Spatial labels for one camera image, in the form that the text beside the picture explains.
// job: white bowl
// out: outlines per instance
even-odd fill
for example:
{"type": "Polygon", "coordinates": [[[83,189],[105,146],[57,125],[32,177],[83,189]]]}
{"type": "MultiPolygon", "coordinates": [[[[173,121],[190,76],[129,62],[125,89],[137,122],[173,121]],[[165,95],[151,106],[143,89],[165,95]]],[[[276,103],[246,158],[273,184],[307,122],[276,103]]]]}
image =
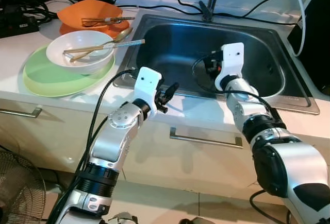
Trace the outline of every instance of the white bowl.
{"type": "Polygon", "coordinates": [[[113,57],[114,49],[96,50],[87,56],[78,59],[75,62],[70,62],[70,57],[63,54],[64,50],[77,49],[86,46],[101,45],[107,41],[112,41],[109,35],[92,30],[83,30],[70,32],[56,38],[46,50],[48,59],[64,68],[67,71],[76,74],[90,75],[102,69],[113,57]]]}

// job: tiled floor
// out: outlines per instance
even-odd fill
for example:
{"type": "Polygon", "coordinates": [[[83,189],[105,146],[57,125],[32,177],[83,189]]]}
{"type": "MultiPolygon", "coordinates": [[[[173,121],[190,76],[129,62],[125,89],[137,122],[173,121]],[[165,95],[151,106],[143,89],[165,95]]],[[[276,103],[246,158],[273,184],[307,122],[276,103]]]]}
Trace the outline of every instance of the tiled floor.
{"type": "MultiPolygon", "coordinates": [[[[55,197],[52,194],[48,196],[45,217],[55,197]]],[[[272,216],[285,220],[284,206],[258,205],[272,216]]],[[[136,215],[140,224],[178,224],[181,219],[197,216],[216,224],[273,223],[252,209],[248,201],[119,181],[113,193],[110,213],[104,219],[124,211],[136,215]]]]}

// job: green plate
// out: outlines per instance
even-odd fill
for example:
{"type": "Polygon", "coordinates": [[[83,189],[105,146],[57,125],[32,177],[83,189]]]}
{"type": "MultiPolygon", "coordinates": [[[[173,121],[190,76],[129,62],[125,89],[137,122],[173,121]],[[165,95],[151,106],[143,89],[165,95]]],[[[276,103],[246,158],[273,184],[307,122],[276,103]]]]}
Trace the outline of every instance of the green plate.
{"type": "Polygon", "coordinates": [[[23,82],[34,94],[61,97],[83,91],[101,81],[114,65],[114,57],[99,72],[79,75],[51,63],[46,56],[47,45],[37,49],[27,60],[23,82]]]}

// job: faucet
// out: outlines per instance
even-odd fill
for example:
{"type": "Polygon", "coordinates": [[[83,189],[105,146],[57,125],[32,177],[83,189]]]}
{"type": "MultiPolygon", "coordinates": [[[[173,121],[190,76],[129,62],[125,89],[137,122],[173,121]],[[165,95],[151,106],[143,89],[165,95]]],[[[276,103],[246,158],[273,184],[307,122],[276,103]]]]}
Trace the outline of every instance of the faucet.
{"type": "Polygon", "coordinates": [[[211,22],[213,20],[213,11],[215,9],[217,0],[208,0],[207,7],[203,1],[199,1],[200,8],[203,13],[202,20],[205,22],[211,22]]]}

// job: orange plate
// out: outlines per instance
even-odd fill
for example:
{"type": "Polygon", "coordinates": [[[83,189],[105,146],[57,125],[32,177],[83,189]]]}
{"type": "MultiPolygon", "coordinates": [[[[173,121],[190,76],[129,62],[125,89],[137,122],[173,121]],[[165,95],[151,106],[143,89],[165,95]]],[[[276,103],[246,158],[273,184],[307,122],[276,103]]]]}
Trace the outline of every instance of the orange plate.
{"type": "MultiPolygon", "coordinates": [[[[105,29],[95,29],[95,31],[100,31],[104,32],[107,35],[109,35],[112,38],[115,38],[121,31],[129,27],[129,22],[128,21],[122,21],[121,23],[118,24],[113,24],[113,25],[108,25],[106,26],[105,29]]],[[[60,34],[64,35],[68,32],[75,32],[79,30],[85,30],[85,29],[74,29],[72,27],[67,26],[66,24],[62,24],[60,27],[60,34]]]]}
{"type": "Polygon", "coordinates": [[[105,29],[107,25],[84,27],[81,18],[119,17],[123,10],[115,5],[97,0],[83,0],[62,9],[57,13],[58,18],[67,26],[77,30],[105,29]]]}

